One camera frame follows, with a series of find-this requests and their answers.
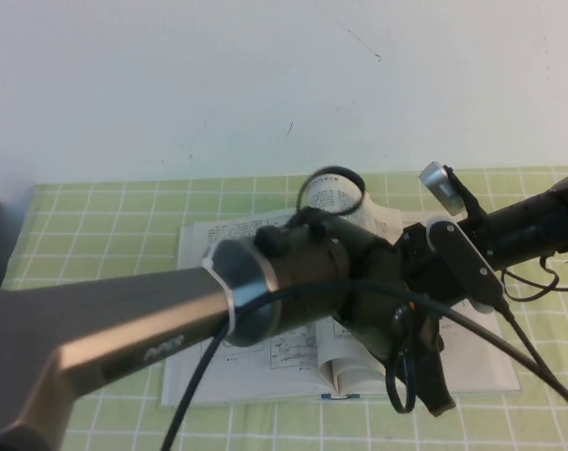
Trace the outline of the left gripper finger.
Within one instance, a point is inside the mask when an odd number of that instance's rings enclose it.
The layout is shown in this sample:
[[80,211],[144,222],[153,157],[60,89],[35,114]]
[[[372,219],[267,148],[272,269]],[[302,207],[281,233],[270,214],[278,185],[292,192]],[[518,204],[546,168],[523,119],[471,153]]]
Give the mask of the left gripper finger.
[[407,367],[406,386],[434,417],[454,408],[438,351],[417,350],[413,354]]

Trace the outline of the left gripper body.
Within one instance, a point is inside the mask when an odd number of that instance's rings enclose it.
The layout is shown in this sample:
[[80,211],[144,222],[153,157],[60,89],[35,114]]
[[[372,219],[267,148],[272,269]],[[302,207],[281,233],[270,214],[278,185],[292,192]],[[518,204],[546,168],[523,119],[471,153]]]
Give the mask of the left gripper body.
[[348,252],[354,286],[337,311],[337,321],[392,374],[391,367],[409,355],[419,375],[442,371],[438,318],[411,305],[416,295],[403,278],[401,252],[385,239],[344,224],[339,239]]

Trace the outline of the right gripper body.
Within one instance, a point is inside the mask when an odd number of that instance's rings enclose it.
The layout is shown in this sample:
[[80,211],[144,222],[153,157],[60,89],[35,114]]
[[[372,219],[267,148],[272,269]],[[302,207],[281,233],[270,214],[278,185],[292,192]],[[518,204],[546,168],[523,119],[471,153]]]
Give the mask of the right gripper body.
[[433,216],[404,229],[402,255],[410,272],[493,272],[468,234],[450,217]]

